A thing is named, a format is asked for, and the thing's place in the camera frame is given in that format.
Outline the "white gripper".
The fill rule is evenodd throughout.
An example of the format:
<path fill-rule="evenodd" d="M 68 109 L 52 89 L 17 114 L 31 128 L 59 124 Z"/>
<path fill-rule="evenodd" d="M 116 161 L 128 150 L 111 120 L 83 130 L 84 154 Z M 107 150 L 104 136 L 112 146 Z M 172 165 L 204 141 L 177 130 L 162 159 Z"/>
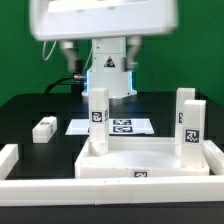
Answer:
<path fill-rule="evenodd" d="M 30 0 L 29 16 L 37 40 L 62 40 L 70 72 L 83 65 L 75 40 L 131 36 L 123 67 L 133 71 L 141 36 L 167 34 L 178 26 L 177 0 Z"/>

